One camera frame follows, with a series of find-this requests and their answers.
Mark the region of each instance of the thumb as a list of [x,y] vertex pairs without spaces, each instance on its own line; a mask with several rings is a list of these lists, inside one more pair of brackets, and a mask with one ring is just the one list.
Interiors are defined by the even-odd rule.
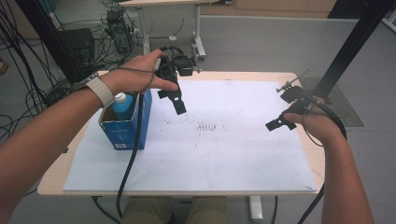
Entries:
[[298,114],[286,113],[283,118],[293,123],[301,123],[301,115]]

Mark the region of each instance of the blue box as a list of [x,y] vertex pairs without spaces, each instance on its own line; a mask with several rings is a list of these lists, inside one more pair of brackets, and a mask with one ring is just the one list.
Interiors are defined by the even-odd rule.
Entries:
[[[107,138],[116,150],[131,150],[134,149],[134,140],[137,131],[137,115],[139,106],[138,93],[131,93],[134,97],[134,114],[131,120],[117,120],[116,114],[113,111],[113,106],[110,105],[103,110],[99,125],[102,127]],[[147,90],[144,94],[142,127],[139,139],[138,149],[144,149],[146,144],[146,136],[149,126],[149,113],[151,110],[151,91]]]

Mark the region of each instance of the skin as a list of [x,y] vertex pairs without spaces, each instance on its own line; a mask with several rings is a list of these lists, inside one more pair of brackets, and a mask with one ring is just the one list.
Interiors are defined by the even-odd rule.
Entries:
[[[300,115],[285,114],[284,118],[294,123],[303,123]],[[352,149],[339,128],[317,107],[304,117],[304,126],[321,142],[325,152],[325,191],[321,222],[375,223]]]
[[[137,56],[124,67],[150,71],[163,56],[154,50]],[[142,91],[152,74],[114,70],[100,77],[113,95]],[[150,88],[176,91],[177,85],[154,76]],[[12,211],[30,187],[42,176],[102,106],[90,89],[76,91],[51,106],[0,145],[0,223],[7,223]]]

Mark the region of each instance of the smartwatch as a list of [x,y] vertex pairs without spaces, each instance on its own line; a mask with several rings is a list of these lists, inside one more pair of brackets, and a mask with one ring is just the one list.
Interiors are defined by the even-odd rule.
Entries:
[[100,99],[103,105],[102,108],[106,108],[113,103],[113,93],[111,93],[108,86],[99,79],[98,73],[93,73],[81,82],[75,83],[73,85],[74,91],[78,91],[87,87],[90,88]]

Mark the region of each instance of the desk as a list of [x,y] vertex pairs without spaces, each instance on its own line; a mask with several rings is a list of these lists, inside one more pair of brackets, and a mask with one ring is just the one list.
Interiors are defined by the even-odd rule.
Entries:
[[166,5],[195,5],[195,32],[193,37],[195,40],[195,46],[197,48],[198,57],[204,59],[206,57],[204,45],[202,44],[200,36],[200,4],[201,3],[213,3],[218,0],[133,0],[127,2],[120,2],[122,7],[135,7],[138,9],[138,15],[140,20],[140,29],[143,36],[143,53],[147,54],[150,52],[149,49],[149,36],[146,31],[146,24],[144,22],[145,15],[144,7],[155,7],[155,6],[166,6]]
[[[202,72],[194,74],[192,77],[183,77],[186,80],[254,80],[254,81],[277,81],[283,85],[287,80],[292,80],[295,75],[292,73],[248,73],[248,72]],[[76,138],[69,145],[67,153],[61,155],[59,159],[52,164],[43,176],[39,186],[38,193],[43,195],[115,195],[114,191],[65,191],[64,183],[69,174],[71,164],[87,125],[78,133]],[[302,142],[305,156],[308,160],[317,188],[319,189],[324,179],[324,155],[320,147],[314,145],[304,133],[301,127],[297,128],[300,141]],[[250,195],[256,195],[257,192],[251,192]],[[136,195],[135,192],[125,192],[125,195]],[[232,195],[249,195],[246,192],[234,192]]]

